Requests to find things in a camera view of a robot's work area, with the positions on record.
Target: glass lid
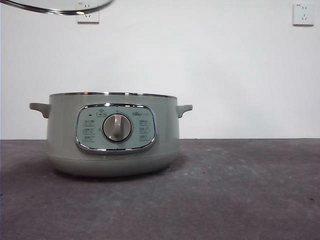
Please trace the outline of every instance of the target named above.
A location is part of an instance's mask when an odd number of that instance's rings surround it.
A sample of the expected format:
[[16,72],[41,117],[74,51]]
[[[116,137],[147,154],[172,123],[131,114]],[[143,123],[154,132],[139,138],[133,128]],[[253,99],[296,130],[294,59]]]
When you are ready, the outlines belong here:
[[43,14],[78,15],[105,8],[115,0],[0,0],[0,3]]

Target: button label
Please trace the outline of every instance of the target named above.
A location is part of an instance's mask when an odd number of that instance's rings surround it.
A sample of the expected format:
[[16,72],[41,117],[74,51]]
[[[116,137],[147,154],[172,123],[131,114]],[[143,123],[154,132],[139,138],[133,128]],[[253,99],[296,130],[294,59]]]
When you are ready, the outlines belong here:
[[94,127],[96,125],[95,120],[84,120],[83,126],[85,127]]
[[140,133],[141,134],[148,134],[150,132],[150,129],[148,126],[143,126],[143,127],[140,127]]
[[139,120],[140,126],[149,126],[150,122],[148,120]]
[[105,117],[105,116],[107,116],[107,114],[105,112],[97,112],[96,116],[97,117]]
[[94,131],[95,129],[93,127],[88,127],[83,129],[83,134],[95,134]]
[[140,141],[150,141],[149,135],[140,135]]
[[83,141],[85,143],[93,143],[95,141],[95,136],[84,136]]

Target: white wall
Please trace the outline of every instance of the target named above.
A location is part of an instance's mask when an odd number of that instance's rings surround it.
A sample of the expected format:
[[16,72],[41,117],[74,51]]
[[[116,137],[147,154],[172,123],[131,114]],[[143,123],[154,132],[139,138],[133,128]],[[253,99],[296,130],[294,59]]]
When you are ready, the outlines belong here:
[[319,138],[320,0],[117,0],[99,25],[1,6],[1,138],[45,139],[29,110],[59,92],[142,92],[193,104],[181,138]]

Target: pot handle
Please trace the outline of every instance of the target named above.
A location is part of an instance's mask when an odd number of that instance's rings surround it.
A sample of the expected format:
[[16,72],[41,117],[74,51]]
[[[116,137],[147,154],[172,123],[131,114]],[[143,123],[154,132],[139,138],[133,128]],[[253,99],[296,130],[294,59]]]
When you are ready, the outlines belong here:
[[43,116],[45,119],[48,119],[48,118],[49,118],[50,111],[51,111],[51,105],[50,105],[50,104],[33,102],[33,103],[30,103],[30,104],[29,104],[29,108],[30,108],[31,110],[36,110],[36,111],[41,112],[41,113],[42,113],[42,116]]
[[182,115],[185,112],[191,111],[193,109],[192,105],[179,105],[176,106],[176,113],[178,114],[178,118],[182,118]]

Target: stainless steel rim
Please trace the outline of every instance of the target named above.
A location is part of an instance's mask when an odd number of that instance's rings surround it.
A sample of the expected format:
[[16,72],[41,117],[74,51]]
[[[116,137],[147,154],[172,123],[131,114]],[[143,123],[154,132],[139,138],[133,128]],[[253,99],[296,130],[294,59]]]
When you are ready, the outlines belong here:
[[121,96],[142,96],[142,97],[177,99],[177,97],[169,96],[169,95],[150,94],[150,93],[133,93],[133,92],[63,92],[63,93],[51,94],[50,97],[70,96],[70,95],[105,95],[105,96],[121,95]]
[[36,6],[30,6],[22,3],[17,3],[10,0],[0,0],[0,3],[19,8],[24,9],[32,12],[42,13],[42,14],[55,14],[55,15],[78,15],[79,12],[82,14],[89,14],[98,11],[99,9],[105,8],[109,6],[114,0],[110,0],[109,2],[89,9],[77,9],[77,10],[59,10],[59,9],[48,9],[48,8],[42,8],[42,7],[36,7]]

